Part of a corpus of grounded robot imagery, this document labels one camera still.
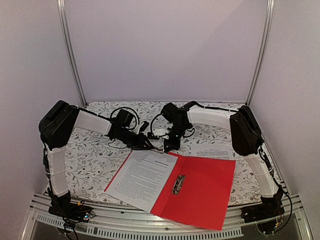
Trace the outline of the right aluminium frame post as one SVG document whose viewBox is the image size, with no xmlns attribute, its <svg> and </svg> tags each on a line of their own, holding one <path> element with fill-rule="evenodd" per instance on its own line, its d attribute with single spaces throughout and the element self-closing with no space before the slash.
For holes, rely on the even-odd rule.
<svg viewBox="0 0 320 240">
<path fill-rule="evenodd" d="M 261 74 L 265 54 L 268 47 L 268 41 L 270 37 L 271 27 L 272 27 L 272 21 L 273 21 L 273 15 L 274 15 L 274 9 L 275 9 L 275 0 L 268 0 L 266 2 L 266 11 L 265 11 L 265 19 L 262 29 L 262 37 L 260 42 L 260 47 L 258 51 L 258 57 L 255 64 L 255 68 L 253 71 L 253 76 L 251 80 L 251 84 L 249 87 L 249 92 L 246 98 L 245 104 L 247 106 L 250 106 L 253 102 L 253 98 L 255 95 L 255 91 L 258 85 L 259 77 Z"/>
</svg>

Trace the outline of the spine metal folder clip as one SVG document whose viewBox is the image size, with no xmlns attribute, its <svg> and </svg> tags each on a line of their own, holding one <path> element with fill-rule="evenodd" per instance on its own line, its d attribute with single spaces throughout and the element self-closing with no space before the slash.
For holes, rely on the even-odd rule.
<svg viewBox="0 0 320 240">
<path fill-rule="evenodd" d="M 183 186 L 183 183 L 185 181 L 186 176 L 183 174 L 179 174 L 174 182 L 173 188 L 171 190 L 171 193 L 173 195 L 178 195 L 181 191 L 181 188 Z"/>
</svg>

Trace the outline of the printed white paper sheets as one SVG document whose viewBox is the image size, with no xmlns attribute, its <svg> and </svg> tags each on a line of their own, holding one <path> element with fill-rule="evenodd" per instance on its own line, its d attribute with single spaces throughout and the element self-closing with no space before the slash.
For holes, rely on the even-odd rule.
<svg viewBox="0 0 320 240">
<path fill-rule="evenodd" d="M 177 157 L 152 150 L 133 150 L 105 189 L 129 205 L 150 213 Z"/>
</svg>

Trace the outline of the separate printed paper sheet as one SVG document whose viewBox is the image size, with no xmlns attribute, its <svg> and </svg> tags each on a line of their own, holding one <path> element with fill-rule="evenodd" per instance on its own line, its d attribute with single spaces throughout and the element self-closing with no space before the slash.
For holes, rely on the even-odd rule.
<svg viewBox="0 0 320 240">
<path fill-rule="evenodd" d="M 191 147 L 191 156 L 220 159 L 220 160 L 234 160 L 232 148 L 225 143 L 202 143 Z"/>
</svg>

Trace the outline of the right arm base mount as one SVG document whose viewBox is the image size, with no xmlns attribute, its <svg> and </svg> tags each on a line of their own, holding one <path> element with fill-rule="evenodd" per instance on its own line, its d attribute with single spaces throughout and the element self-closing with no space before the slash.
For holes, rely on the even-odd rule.
<svg viewBox="0 0 320 240">
<path fill-rule="evenodd" d="M 273 197 L 261 197 L 261 203 L 252 206 L 243 207 L 240 217 L 245 223 L 257 222 L 273 218 L 257 224 L 257 229 L 264 235 L 271 235 L 276 232 L 280 224 L 283 223 L 285 213 L 282 205 L 284 192 L 279 189 Z"/>
</svg>

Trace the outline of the aluminium frame post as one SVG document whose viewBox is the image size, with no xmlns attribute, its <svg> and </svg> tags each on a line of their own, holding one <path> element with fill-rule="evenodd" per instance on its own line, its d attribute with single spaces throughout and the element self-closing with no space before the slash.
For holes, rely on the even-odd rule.
<svg viewBox="0 0 320 240">
<path fill-rule="evenodd" d="M 77 62 L 76 62 L 76 58 L 75 58 L 75 54 L 72 46 L 72 40 L 71 40 L 68 19 L 67 19 L 66 4 L 64 0 L 57 0 L 56 3 L 57 3 L 57 10 L 58 10 L 59 21 L 61 25 L 62 36 L 65 44 L 66 54 L 68 57 L 75 88 L 78 93 L 81 104 L 83 106 L 86 106 L 88 102 L 87 102 L 85 91 L 81 82 L 81 78 L 78 71 Z"/>
<path fill-rule="evenodd" d="M 251 80 L 251 84 L 249 87 L 249 92 L 246 98 L 245 104 L 247 106 L 250 106 L 253 102 L 253 98 L 255 95 L 255 91 L 258 85 L 259 77 L 261 74 L 265 54 L 268 47 L 268 41 L 270 37 L 271 27 L 272 27 L 272 21 L 273 21 L 273 15 L 274 15 L 274 9 L 275 9 L 275 0 L 268 0 L 266 2 L 266 11 L 265 11 L 265 19 L 262 29 L 262 37 L 260 42 L 260 47 L 258 51 L 258 57 L 255 64 L 255 68 L 253 71 L 253 76 Z"/>
</svg>

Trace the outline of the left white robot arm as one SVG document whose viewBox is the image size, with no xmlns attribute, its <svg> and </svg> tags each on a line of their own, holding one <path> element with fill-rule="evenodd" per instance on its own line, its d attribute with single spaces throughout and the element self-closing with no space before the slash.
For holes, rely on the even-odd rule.
<svg viewBox="0 0 320 240">
<path fill-rule="evenodd" d="M 40 139 L 44 145 L 43 164 L 49 181 L 48 193 L 52 198 L 69 195 L 66 180 L 66 145 L 75 128 L 119 140 L 133 150 L 152 150 L 146 135 L 135 133 L 125 127 L 125 115 L 107 118 L 76 105 L 59 100 L 42 118 L 38 125 Z"/>
</svg>

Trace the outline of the left aluminium frame post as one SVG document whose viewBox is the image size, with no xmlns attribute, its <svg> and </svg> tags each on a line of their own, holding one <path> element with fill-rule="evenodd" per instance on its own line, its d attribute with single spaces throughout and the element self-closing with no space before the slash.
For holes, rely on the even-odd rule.
<svg viewBox="0 0 320 240">
<path fill-rule="evenodd" d="M 83 106 L 86 106 L 88 102 L 87 102 L 85 91 L 81 82 L 81 78 L 78 71 L 77 62 L 76 62 L 76 58 L 75 58 L 75 54 L 72 46 L 72 40 L 71 40 L 68 19 L 67 19 L 66 4 L 64 0 L 57 0 L 56 3 L 57 3 L 57 10 L 58 10 L 59 21 L 61 25 L 62 36 L 65 44 L 66 54 L 68 57 L 75 88 L 78 93 L 81 104 Z"/>
</svg>

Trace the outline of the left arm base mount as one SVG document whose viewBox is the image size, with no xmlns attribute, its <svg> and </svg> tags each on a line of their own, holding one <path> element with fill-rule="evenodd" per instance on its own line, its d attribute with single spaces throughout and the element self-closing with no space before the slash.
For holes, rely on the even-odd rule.
<svg viewBox="0 0 320 240">
<path fill-rule="evenodd" d="M 52 215 L 65 218 L 67 220 L 73 220 L 78 223 L 87 223 L 96 215 L 93 208 L 85 205 L 83 200 L 80 201 L 79 204 L 72 203 L 70 191 L 67 191 L 67 193 L 62 196 L 57 196 L 48 187 L 47 192 L 51 199 L 48 212 Z"/>
</svg>

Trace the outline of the red file folder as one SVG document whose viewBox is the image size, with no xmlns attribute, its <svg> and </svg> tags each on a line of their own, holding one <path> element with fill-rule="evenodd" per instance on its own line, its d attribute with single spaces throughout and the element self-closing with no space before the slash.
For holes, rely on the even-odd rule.
<svg viewBox="0 0 320 240">
<path fill-rule="evenodd" d="M 151 214 L 208 230 L 223 228 L 236 168 L 234 160 L 177 157 Z M 185 175 L 178 195 L 171 193 L 178 175 Z"/>
</svg>

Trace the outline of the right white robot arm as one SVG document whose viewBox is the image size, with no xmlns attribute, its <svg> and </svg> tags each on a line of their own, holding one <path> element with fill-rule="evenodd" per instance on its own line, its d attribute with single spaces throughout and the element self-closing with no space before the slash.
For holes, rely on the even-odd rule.
<svg viewBox="0 0 320 240">
<path fill-rule="evenodd" d="M 194 124 L 203 124 L 230 131 L 233 150 L 248 162 L 265 201 L 259 206 L 262 218 L 269 218 L 278 210 L 278 203 L 284 194 L 274 177 L 274 169 L 264 154 L 261 129 L 251 111 L 242 105 L 237 110 L 204 106 L 196 101 L 177 107 L 166 104 L 160 114 L 172 125 L 163 141 L 164 151 L 178 150 L 181 138 Z"/>
</svg>

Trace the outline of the aluminium front rail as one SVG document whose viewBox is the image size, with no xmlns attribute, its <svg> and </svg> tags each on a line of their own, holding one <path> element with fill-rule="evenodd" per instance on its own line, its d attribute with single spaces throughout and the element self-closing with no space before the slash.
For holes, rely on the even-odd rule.
<svg viewBox="0 0 320 240">
<path fill-rule="evenodd" d="M 222 231 L 213 231 L 166 220 L 133 206 L 86 202 L 95 216 L 88 223 L 78 223 L 74 235 L 64 231 L 61 217 L 49 214 L 51 199 L 46 194 L 35 193 L 30 203 L 27 219 L 20 239 L 108 239 L 108 240 L 313 240 L 310 225 L 299 196 L 283 198 L 285 209 L 279 231 L 270 235 L 259 231 L 269 225 L 272 218 L 246 223 L 241 218 L 242 206 L 227 209 Z"/>
</svg>

